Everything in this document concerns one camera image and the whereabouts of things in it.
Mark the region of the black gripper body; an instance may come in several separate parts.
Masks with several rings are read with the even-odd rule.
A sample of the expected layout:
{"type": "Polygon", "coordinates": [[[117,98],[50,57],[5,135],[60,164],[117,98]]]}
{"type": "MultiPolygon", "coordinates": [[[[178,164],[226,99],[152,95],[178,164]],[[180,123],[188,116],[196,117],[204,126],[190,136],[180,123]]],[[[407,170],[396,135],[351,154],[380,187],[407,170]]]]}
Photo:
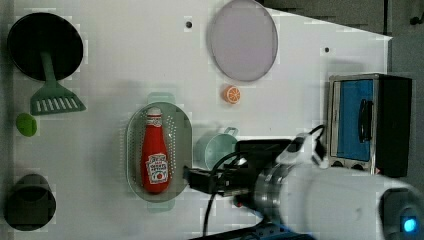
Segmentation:
{"type": "Polygon", "coordinates": [[[258,176],[276,165],[276,157],[289,145],[289,139],[254,139],[236,143],[230,162],[215,171],[184,167],[183,178],[192,189],[221,196],[254,191],[258,176]]]}

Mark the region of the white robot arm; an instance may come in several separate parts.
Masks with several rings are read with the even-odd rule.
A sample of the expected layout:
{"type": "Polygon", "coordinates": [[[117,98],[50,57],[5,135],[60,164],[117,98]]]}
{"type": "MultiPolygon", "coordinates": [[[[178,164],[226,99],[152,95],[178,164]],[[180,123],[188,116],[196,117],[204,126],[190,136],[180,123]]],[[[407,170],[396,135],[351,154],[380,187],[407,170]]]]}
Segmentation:
{"type": "Polygon", "coordinates": [[[244,140],[215,170],[186,167],[192,189],[233,197],[271,224],[315,240],[423,240],[423,195],[409,184],[342,167],[314,153],[279,163],[288,139],[244,140]]]}

